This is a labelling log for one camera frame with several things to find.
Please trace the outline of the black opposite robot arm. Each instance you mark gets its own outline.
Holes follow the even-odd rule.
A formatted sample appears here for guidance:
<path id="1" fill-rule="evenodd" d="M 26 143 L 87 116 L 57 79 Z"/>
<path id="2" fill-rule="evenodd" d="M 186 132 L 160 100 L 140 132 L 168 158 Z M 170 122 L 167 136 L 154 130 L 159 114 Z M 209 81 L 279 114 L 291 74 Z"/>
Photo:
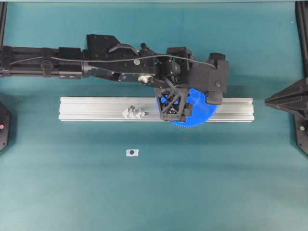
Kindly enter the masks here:
<path id="1" fill-rule="evenodd" d="M 295 15 L 303 61 L 304 78 L 275 93 L 265 105 L 294 116 L 295 138 L 298 148 L 308 153 L 308 2 L 295 2 Z"/>

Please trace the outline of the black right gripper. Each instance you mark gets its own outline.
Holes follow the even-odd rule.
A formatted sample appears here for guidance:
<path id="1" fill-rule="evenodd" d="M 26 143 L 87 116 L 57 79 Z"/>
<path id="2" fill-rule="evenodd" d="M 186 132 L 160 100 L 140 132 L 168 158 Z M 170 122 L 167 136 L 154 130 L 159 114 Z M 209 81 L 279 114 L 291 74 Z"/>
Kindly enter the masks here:
<path id="1" fill-rule="evenodd" d="M 195 60 L 192 52 L 186 47 L 167 49 L 167 55 Z M 167 78 L 174 86 L 182 84 L 182 74 L 195 66 L 188 60 L 172 57 L 155 58 L 156 74 L 153 78 L 155 98 L 159 114 L 164 121 L 186 121 L 192 115 L 193 105 L 186 103 L 188 90 L 185 88 L 168 88 Z"/>

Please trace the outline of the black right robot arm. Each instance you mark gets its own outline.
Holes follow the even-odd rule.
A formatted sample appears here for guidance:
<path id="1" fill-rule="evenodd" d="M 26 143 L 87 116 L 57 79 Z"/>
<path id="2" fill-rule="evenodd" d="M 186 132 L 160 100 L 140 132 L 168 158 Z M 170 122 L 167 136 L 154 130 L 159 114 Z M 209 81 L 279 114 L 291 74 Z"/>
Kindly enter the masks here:
<path id="1" fill-rule="evenodd" d="M 165 54 L 145 43 L 139 50 L 114 36 L 87 35 L 85 49 L 1 46 L 0 75 L 80 79 L 98 77 L 111 81 L 137 82 L 155 89 L 164 120 L 183 121 L 192 114 L 187 101 L 186 74 L 194 66 L 185 47 L 169 48 Z"/>

